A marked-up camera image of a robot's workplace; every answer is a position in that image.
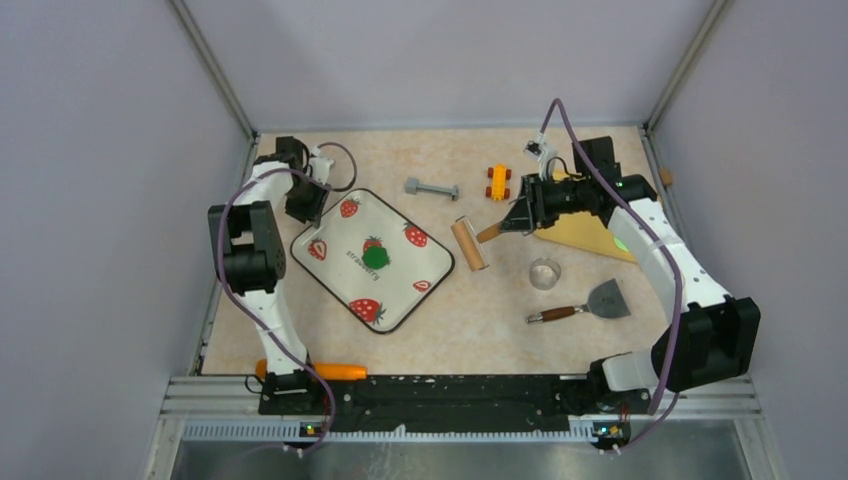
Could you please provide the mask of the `wooden rolling pin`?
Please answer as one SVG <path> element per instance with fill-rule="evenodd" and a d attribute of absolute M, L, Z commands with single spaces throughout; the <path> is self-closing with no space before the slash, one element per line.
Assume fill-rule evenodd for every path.
<path fill-rule="evenodd" d="M 489 266 L 483 245 L 501 234 L 500 226 L 501 222 L 496 222 L 477 231 L 466 216 L 458 218 L 451 225 L 452 234 L 472 272 L 484 270 Z"/>

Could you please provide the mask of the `green dough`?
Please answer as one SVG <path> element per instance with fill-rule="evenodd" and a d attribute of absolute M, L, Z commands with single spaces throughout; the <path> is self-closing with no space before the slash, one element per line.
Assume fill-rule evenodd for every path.
<path fill-rule="evenodd" d="M 390 257 L 386 248 L 374 245 L 365 250 L 362 261 L 366 267 L 380 270 L 390 264 Z"/>

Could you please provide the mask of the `white strawberry tray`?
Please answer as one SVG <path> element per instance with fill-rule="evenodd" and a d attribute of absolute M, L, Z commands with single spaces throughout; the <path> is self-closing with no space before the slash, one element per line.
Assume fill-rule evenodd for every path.
<path fill-rule="evenodd" d="M 301 232 L 290 253 L 370 331 L 397 330 L 453 271 L 440 242 L 368 189 L 354 189 Z"/>

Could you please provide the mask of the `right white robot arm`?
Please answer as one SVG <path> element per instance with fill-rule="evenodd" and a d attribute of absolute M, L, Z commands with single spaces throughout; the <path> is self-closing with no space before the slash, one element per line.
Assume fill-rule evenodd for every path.
<path fill-rule="evenodd" d="M 651 184 L 622 174 L 611 137 L 583 140 L 572 151 L 575 175 L 522 177 L 499 231 L 532 233 L 567 215 L 596 217 L 636 260 L 668 321 L 652 347 L 591 363 L 589 404 L 612 412 L 629 391 L 681 393 L 747 373 L 761 319 L 754 300 L 732 295 L 702 268 Z"/>

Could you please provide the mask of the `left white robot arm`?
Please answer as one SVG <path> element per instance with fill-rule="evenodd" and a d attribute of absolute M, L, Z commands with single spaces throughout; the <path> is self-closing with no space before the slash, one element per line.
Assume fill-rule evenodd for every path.
<path fill-rule="evenodd" d="M 207 211 L 216 276 L 253 321 L 265 351 L 262 393 L 282 397 L 302 414 L 317 407 L 321 388 L 285 299 L 286 249 L 274 209 L 281 205 L 294 220 L 318 225 L 329 195 L 329 169 L 301 140 L 278 137 L 273 152 L 253 162 L 231 200 Z"/>

